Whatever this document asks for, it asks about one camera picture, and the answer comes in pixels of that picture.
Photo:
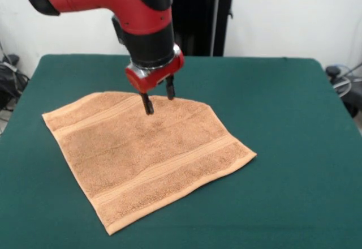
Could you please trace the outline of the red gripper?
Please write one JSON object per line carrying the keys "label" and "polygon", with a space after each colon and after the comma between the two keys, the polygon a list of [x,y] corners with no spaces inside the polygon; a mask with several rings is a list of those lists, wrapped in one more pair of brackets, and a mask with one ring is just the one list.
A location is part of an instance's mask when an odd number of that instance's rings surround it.
{"label": "red gripper", "polygon": [[126,68],[125,73],[131,85],[140,93],[145,112],[147,115],[153,115],[153,104],[147,94],[155,88],[161,81],[166,79],[167,98],[173,100],[175,97],[174,74],[176,74],[184,65],[184,55],[177,44],[173,46],[174,57],[163,66],[155,68],[141,68],[131,62]]}

